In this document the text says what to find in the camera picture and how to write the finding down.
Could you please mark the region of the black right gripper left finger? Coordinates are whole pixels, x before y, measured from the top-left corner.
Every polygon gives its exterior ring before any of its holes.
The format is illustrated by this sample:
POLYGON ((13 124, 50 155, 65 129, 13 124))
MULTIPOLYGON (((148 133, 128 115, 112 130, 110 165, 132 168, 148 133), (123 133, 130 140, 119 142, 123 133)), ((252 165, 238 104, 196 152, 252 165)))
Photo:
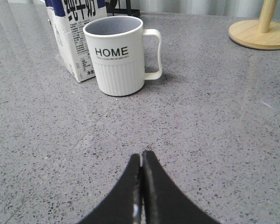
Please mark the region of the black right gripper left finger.
POLYGON ((142 214, 142 167, 140 155, 132 154, 112 190, 80 224, 140 224, 142 214))

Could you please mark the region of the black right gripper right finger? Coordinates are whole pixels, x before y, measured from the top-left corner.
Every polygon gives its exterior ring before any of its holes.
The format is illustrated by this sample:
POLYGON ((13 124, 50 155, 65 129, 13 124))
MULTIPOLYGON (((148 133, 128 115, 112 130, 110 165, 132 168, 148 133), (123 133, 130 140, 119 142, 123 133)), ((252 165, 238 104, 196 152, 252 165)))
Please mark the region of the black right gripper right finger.
POLYGON ((142 153, 147 224, 217 224, 175 185, 153 151, 142 153))

